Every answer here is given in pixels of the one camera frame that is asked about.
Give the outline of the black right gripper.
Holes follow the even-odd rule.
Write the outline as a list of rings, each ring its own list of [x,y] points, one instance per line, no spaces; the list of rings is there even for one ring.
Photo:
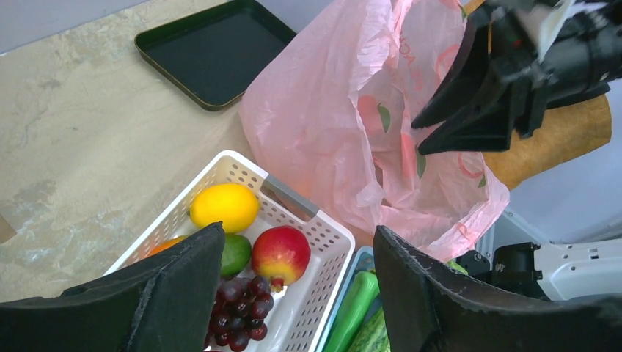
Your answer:
[[[497,18],[509,14],[535,50],[535,74],[525,116],[515,121],[522,138],[542,125],[544,112],[602,95],[621,78],[621,2],[571,11],[574,1],[488,1]],[[478,93],[489,65],[489,17],[467,18],[466,31],[447,75],[411,124],[432,128],[423,155],[500,152],[509,149],[512,117],[508,92]]]

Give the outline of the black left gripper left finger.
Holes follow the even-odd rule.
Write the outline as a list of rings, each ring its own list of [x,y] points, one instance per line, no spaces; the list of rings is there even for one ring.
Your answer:
[[[3,351],[202,351],[224,230],[211,224],[152,257],[66,289],[1,304]]]

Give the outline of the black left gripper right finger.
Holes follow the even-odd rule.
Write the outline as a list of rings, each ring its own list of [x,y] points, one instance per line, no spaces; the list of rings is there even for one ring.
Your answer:
[[[542,301],[460,274],[391,229],[373,252],[393,351],[619,351],[621,296]]]

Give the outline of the green chili pepper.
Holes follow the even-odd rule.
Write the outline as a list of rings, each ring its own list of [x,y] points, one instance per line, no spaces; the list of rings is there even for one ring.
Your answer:
[[[354,276],[351,286],[337,311],[329,338],[323,351],[347,351],[355,334],[362,325],[367,311],[379,295],[376,271],[360,271]]]

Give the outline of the green cucumber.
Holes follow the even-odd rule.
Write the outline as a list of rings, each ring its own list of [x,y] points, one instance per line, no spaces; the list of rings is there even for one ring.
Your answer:
[[[384,319],[384,310],[379,308],[356,334],[347,352],[387,352],[390,343]]]

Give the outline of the dark purple grapes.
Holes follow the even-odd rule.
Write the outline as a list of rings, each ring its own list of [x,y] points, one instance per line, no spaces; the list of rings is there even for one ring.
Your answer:
[[[268,280],[224,276],[213,303],[204,348],[217,345],[231,351],[245,351],[251,341],[266,338],[266,318],[274,308]]]

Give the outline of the brown Trader Joe's bag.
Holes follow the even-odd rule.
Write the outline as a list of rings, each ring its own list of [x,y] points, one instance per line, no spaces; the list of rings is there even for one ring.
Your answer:
[[[488,173],[508,190],[525,180],[608,144],[612,113],[599,95],[570,106],[546,111],[543,125],[529,139],[514,139],[502,153],[484,153]]]

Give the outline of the red yellow apple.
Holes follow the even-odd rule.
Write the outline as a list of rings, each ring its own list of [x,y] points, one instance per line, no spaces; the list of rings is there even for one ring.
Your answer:
[[[251,267],[268,280],[271,290],[281,292],[297,282],[311,259],[305,235],[295,227],[278,226],[262,232],[252,246]]]

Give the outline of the pink plastic grocery bag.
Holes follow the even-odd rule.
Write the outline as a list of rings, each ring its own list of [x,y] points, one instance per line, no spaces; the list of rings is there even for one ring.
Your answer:
[[[422,155],[412,120],[457,54],[457,1],[333,1],[252,82],[239,114],[264,169],[369,246],[384,225],[447,262],[509,203],[481,153]]]

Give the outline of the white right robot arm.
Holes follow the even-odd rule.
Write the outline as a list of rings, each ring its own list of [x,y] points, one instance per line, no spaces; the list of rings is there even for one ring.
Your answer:
[[[412,122],[432,128],[420,155],[503,152],[544,114],[608,92],[621,77],[621,3],[572,12],[571,1],[485,1],[467,16],[447,76]],[[567,301],[621,291],[621,241],[518,243],[498,248],[489,284]]]

